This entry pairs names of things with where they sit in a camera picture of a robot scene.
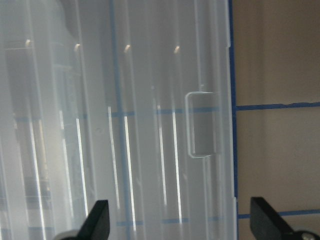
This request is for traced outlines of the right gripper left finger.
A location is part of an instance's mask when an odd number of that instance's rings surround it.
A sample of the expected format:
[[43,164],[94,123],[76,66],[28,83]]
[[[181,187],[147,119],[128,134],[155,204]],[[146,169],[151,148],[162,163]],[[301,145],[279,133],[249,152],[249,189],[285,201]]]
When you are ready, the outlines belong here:
[[75,240],[107,240],[110,235],[108,200],[97,200]]

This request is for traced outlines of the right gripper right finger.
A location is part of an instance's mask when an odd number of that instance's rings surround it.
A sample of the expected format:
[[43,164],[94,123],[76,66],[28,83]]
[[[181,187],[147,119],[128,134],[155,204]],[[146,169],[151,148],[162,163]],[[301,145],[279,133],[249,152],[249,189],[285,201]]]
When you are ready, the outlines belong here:
[[250,230],[256,240],[297,240],[295,231],[263,197],[250,199]]

